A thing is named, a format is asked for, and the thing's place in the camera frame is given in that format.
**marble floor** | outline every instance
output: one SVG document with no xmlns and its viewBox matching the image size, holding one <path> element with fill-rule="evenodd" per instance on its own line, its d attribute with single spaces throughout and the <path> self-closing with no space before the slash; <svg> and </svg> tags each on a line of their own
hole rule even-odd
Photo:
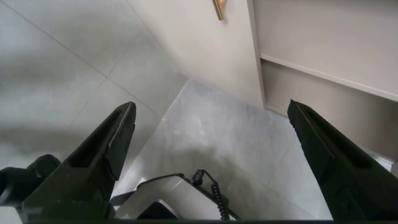
<svg viewBox="0 0 398 224">
<path fill-rule="evenodd" d="M 187 80 L 125 0 L 0 0 L 0 169 L 64 160 L 133 101 L 129 164 Z M 13 218 L 0 207 L 0 223 Z"/>
<path fill-rule="evenodd" d="M 113 194 L 197 169 L 212 174 L 242 219 L 331 219 L 286 117 L 189 80 Z"/>
</svg>

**black coiled cord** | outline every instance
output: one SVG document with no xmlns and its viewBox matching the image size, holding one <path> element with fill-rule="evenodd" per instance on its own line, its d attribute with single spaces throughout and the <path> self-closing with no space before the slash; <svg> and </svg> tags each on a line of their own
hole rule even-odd
<svg viewBox="0 0 398 224">
<path fill-rule="evenodd" d="M 223 199 L 221 198 L 220 188 L 218 188 L 218 184 L 215 182 L 211 185 L 211 192 L 213 193 L 213 197 L 216 200 L 218 205 L 218 210 L 220 211 L 221 220 L 229 220 L 228 211 L 225 209 L 225 205 Z"/>
<path fill-rule="evenodd" d="M 192 177 L 192 183 L 195 186 L 199 186 L 203 183 L 203 176 L 207 175 L 213 184 L 211 185 L 211 193 L 213 194 L 213 198 L 216 200 L 218 210 L 220 211 L 221 220 L 229 220 L 228 209 L 226 208 L 223 198 L 221 196 L 220 188 L 218 187 L 217 181 L 205 170 L 197 170 L 197 172 Z"/>
</svg>

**black cable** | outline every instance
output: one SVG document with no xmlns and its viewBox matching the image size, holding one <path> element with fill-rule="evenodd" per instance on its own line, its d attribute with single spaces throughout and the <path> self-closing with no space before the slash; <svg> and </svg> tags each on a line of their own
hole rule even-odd
<svg viewBox="0 0 398 224">
<path fill-rule="evenodd" d="M 206 174 L 213 184 L 210 186 L 211 193 L 213 194 L 213 198 L 216 200 L 218 210 L 220 211 L 221 220 L 229 220 L 228 209 L 226 208 L 224 201 L 221 196 L 220 188 L 218 187 L 217 181 L 206 171 L 206 170 L 197 170 L 196 173 L 192 177 L 193 185 L 199 186 L 202 184 L 203 176 Z"/>
</svg>

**cabinet door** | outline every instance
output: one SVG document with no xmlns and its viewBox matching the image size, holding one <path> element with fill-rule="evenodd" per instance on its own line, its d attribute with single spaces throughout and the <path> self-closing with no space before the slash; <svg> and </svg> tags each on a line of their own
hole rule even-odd
<svg viewBox="0 0 398 224">
<path fill-rule="evenodd" d="M 179 72 L 264 107 L 252 0 L 129 0 Z"/>
</svg>

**gold handle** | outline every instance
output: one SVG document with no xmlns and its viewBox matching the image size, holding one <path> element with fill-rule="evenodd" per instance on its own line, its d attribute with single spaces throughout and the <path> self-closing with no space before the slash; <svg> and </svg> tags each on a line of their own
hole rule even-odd
<svg viewBox="0 0 398 224">
<path fill-rule="evenodd" d="M 219 21 L 222 21 L 224 16 L 224 5 L 226 0 L 213 0 L 214 8 L 216 9 L 217 17 Z"/>
</svg>

